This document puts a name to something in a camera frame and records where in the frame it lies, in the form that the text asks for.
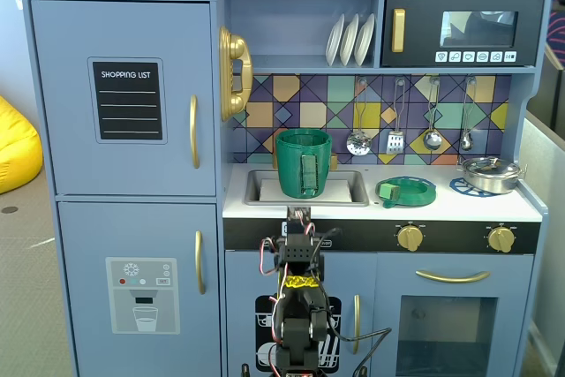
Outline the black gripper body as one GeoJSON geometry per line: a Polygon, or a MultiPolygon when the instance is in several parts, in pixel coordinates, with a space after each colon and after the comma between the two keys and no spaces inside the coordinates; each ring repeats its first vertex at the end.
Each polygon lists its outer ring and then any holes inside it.
{"type": "Polygon", "coordinates": [[[301,222],[299,219],[287,219],[282,229],[282,237],[286,244],[311,246],[314,236],[315,224],[311,221],[301,222]]]}

